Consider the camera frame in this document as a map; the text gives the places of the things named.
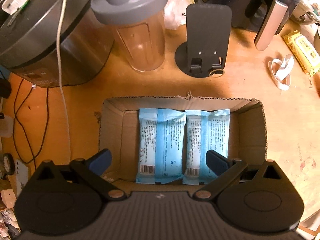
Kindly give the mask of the blue wipes pack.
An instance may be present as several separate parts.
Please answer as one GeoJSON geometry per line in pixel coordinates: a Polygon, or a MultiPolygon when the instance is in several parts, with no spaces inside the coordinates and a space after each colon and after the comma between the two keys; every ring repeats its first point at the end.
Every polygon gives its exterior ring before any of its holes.
{"type": "Polygon", "coordinates": [[[206,153],[214,150],[228,157],[231,113],[229,109],[213,112],[186,110],[187,155],[184,185],[208,184],[217,175],[206,164],[206,153]]]}
{"type": "Polygon", "coordinates": [[[139,110],[139,157],[136,183],[168,184],[183,177],[185,112],[139,110]]]}

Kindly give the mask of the steel bowl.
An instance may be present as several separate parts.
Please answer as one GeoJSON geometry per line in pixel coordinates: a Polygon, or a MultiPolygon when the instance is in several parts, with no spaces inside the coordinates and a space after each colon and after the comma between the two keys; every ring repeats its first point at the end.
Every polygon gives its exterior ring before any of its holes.
{"type": "Polygon", "coordinates": [[[300,2],[291,15],[291,20],[302,25],[319,25],[319,5],[300,2]]]}

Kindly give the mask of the black phone stand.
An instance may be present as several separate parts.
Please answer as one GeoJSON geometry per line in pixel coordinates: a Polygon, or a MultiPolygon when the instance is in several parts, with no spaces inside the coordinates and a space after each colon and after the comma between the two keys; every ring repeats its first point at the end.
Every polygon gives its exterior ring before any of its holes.
{"type": "Polygon", "coordinates": [[[221,4],[191,4],[186,8],[187,41],[175,51],[178,68],[191,77],[225,73],[232,11],[221,4]]]}

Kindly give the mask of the yellow wet wipes pack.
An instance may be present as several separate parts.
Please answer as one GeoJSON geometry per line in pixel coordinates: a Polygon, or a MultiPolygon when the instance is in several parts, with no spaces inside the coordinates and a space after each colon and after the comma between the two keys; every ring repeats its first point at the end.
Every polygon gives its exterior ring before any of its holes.
{"type": "Polygon", "coordinates": [[[313,77],[319,71],[319,53],[308,39],[299,31],[293,31],[283,37],[305,74],[313,77]]]}

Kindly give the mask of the steel rice cooker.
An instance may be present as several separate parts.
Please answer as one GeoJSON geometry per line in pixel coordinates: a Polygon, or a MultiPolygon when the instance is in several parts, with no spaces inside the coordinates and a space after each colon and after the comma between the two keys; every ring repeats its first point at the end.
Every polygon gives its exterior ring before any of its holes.
{"type": "Polygon", "coordinates": [[[60,36],[62,0],[30,0],[1,24],[1,66],[40,87],[73,86],[93,79],[114,43],[108,27],[93,14],[91,0],[67,0],[60,36]]]}

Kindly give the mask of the white printed plastic bag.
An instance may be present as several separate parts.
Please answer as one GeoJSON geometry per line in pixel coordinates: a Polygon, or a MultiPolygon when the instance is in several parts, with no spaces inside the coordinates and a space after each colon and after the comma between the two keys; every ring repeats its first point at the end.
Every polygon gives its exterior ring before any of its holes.
{"type": "Polygon", "coordinates": [[[164,7],[165,29],[176,30],[185,25],[186,9],[191,4],[194,4],[194,0],[168,0],[164,7]]]}

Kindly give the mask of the open cardboard box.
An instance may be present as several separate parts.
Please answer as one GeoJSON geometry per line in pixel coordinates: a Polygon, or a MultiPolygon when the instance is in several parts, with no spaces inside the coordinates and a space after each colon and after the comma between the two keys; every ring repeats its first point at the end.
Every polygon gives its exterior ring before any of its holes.
{"type": "Polygon", "coordinates": [[[178,111],[230,109],[228,156],[260,165],[267,155],[267,131],[263,104],[256,99],[181,96],[129,96],[106,99],[103,103],[99,148],[109,149],[111,165],[102,177],[127,194],[132,191],[188,191],[199,185],[180,180],[162,185],[137,184],[139,152],[139,110],[169,108],[178,111]]]}

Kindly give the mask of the clear bottle grey lid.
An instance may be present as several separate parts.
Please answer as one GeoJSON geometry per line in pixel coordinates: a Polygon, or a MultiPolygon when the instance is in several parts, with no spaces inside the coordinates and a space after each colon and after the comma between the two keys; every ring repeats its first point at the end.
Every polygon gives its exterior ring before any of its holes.
{"type": "Polygon", "coordinates": [[[97,20],[107,25],[122,55],[138,72],[165,59],[164,7],[168,0],[91,0],[97,20]]]}

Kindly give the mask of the white elastic band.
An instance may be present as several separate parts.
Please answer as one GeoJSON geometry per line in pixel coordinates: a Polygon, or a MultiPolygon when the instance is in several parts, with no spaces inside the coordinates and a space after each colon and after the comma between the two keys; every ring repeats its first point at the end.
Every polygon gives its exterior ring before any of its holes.
{"type": "Polygon", "coordinates": [[[287,91],[291,85],[291,71],[294,67],[293,55],[286,55],[283,60],[273,59],[268,62],[268,70],[273,83],[280,90],[287,91]]]}

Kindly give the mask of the small round black clock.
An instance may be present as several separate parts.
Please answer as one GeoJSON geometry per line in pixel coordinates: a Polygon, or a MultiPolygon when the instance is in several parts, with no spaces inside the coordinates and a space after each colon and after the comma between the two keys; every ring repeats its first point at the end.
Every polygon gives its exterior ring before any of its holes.
{"type": "Polygon", "coordinates": [[[3,154],[3,165],[6,175],[12,176],[15,173],[15,163],[10,153],[3,154]]]}

